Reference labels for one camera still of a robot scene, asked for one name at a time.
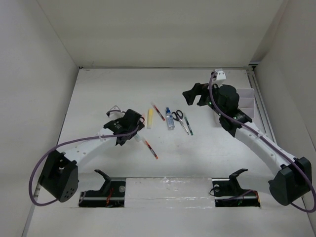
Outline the pink highlighter marker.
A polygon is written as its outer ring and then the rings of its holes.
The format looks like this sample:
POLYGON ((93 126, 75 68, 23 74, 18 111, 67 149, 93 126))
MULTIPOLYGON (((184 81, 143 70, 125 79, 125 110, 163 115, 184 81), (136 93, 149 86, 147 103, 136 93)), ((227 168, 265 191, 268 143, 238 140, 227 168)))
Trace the pink highlighter marker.
POLYGON ((143 124, 146 124, 146 114, 142 114, 141 120, 143 124))

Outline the yellow highlighter marker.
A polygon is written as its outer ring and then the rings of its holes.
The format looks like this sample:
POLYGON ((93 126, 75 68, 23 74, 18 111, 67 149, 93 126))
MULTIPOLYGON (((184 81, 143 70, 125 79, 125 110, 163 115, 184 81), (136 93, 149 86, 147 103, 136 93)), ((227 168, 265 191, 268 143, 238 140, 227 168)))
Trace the yellow highlighter marker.
POLYGON ((147 129, 151 129, 153 126, 153 116, 154 116, 154 110, 152 108, 148 109, 147 129))

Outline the orange red pen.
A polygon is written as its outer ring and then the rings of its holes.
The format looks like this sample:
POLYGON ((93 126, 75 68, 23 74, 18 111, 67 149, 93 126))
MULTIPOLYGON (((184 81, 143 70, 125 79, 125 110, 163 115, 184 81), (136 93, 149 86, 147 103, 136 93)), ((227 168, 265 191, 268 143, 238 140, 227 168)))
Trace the orange red pen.
POLYGON ((146 145, 146 147, 150 150, 150 152, 155 157, 155 159, 158 159, 158 155, 155 153, 155 151, 153 150, 152 146, 149 144, 149 142, 144 137, 136 134, 135 135, 135 139, 136 139, 137 142, 142 141, 146 145))

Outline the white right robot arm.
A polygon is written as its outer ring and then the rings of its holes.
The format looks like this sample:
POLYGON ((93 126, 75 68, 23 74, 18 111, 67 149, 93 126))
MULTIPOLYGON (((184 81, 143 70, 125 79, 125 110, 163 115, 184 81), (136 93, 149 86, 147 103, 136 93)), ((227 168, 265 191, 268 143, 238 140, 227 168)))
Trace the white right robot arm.
POLYGON ((270 170, 267 175, 260 176, 250 175, 247 168, 241 168, 223 180, 214 180, 211 192, 215 197, 226 196, 230 202, 260 191, 287 206, 308 192, 313 196, 316 194, 310 161, 284 151, 261 132, 252 118, 238 107, 239 94, 235 87, 196 83, 182 94, 189 106, 199 96, 197 105, 211 108, 218 116, 221 127, 246 145, 270 170))

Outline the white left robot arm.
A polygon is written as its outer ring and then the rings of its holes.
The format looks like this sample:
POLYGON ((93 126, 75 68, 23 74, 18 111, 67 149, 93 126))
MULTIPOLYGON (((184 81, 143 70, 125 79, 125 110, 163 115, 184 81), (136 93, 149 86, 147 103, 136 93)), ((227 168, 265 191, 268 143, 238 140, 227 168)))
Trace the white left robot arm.
POLYGON ((121 117, 103 125, 96 135, 60 144, 60 147, 72 143, 76 146, 63 152, 59 148, 48 152, 39 184, 57 201, 68 201, 78 189, 81 168, 106 149, 123 146, 143 128, 142 115, 128 109, 121 117))

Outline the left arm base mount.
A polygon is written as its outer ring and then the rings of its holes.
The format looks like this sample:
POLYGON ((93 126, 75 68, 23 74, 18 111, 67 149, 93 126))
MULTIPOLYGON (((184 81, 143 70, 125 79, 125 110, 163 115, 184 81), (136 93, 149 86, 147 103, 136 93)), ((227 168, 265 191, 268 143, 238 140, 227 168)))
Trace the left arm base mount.
POLYGON ((103 177, 104 182, 97 190, 81 192, 78 203, 79 207, 124 208, 126 178, 111 178, 99 169, 94 171, 103 177))

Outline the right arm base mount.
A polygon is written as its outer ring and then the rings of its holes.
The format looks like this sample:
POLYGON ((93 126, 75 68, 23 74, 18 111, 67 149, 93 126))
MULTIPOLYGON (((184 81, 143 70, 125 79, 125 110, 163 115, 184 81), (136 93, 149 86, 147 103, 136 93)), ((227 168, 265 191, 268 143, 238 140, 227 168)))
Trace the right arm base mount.
POLYGON ((242 189, 237 177, 248 169, 240 169, 228 178, 212 178, 209 195, 214 197, 215 207, 261 207, 257 191, 242 189))

